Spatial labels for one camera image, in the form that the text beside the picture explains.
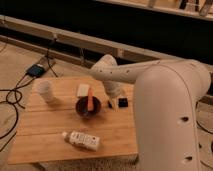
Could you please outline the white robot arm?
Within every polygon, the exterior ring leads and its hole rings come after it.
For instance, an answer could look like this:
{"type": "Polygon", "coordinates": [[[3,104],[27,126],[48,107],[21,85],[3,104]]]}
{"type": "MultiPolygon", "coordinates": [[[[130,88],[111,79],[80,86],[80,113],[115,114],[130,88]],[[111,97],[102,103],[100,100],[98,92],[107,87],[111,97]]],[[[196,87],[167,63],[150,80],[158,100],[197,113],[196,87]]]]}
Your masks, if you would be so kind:
{"type": "Polygon", "coordinates": [[[202,171],[196,103],[211,77],[196,60],[155,60],[116,65],[110,55],[91,67],[100,81],[134,86],[133,111],[142,171],[202,171]]]}

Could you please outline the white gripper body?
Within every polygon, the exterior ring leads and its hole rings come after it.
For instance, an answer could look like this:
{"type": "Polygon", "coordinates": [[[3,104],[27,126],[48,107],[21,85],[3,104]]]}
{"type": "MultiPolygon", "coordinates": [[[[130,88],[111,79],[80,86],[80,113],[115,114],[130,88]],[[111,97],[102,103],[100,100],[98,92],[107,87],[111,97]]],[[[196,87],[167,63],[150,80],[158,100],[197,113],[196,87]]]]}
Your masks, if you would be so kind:
{"type": "Polygon", "coordinates": [[[109,103],[114,110],[118,109],[118,99],[123,96],[123,87],[119,82],[105,81],[103,83],[109,103]]]}

